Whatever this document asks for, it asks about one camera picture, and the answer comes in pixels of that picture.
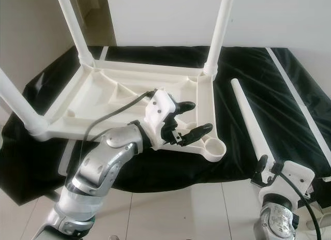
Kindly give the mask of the black metal table leg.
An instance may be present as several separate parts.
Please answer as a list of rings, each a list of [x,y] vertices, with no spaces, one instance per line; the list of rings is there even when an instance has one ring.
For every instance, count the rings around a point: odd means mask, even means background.
[[[59,196],[60,196],[60,194],[56,191],[49,191],[49,192],[45,193],[45,197],[47,197],[48,199],[50,199],[56,203],[59,202]]]

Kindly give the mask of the white plastic children table top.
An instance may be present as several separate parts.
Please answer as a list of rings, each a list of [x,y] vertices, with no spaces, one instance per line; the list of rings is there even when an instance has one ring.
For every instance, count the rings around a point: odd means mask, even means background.
[[[78,68],[48,108],[48,135],[89,139],[133,121],[139,121],[143,128],[146,106],[156,89],[166,91],[175,102],[196,104],[193,110],[176,115],[180,134],[215,124],[213,80],[201,68],[96,60],[94,67]],[[199,154],[210,162],[220,161],[227,151],[215,129],[192,144],[166,143],[160,149]]]

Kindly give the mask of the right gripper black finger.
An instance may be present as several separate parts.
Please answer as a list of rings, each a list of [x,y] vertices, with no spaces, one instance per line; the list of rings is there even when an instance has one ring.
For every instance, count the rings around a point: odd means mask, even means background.
[[[258,158],[255,174],[251,177],[251,183],[255,185],[267,185],[269,183],[268,161],[269,155],[267,154],[261,155]]]

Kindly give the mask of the black plastic table cover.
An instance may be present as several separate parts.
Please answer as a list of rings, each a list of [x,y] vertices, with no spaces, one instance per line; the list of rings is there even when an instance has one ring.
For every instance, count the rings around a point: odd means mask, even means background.
[[[331,148],[331,94],[325,93],[287,48],[272,48]],[[279,70],[265,48],[223,48],[214,81],[216,129],[227,146],[219,162],[177,151],[147,151],[130,160],[113,187],[125,192],[169,192],[194,184],[227,183],[253,177],[257,157],[230,81],[237,78],[273,155],[309,167],[313,190],[331,204],[331,164],[314,138]],[[64,185],[57,173],[66,139],[38,141],[11,115],[2,131],[1,188],[19,205]]]

